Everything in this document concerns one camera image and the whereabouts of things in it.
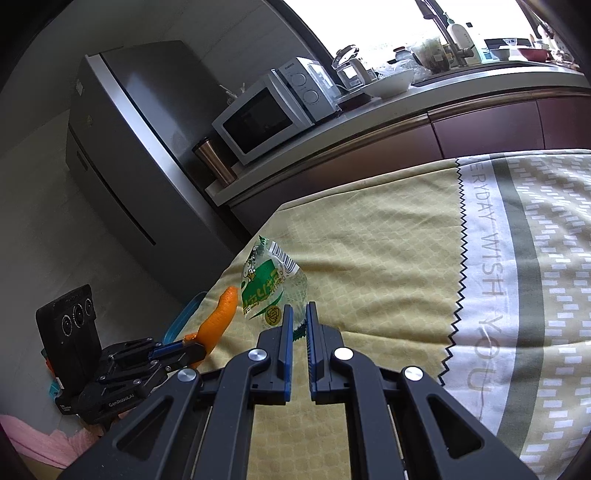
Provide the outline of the pink sleeve forearm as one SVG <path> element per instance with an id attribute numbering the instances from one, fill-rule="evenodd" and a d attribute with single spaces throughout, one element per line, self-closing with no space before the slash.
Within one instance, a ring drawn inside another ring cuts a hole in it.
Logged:
<path id="1" fill-rule="evenodd" d="M 1 426 L 19 454 L 58 469 L 69 467 L 100 439 L 86 429 L 72 436 L 61 430 L 45 434 L 9 415 L 1 416 Z"/>

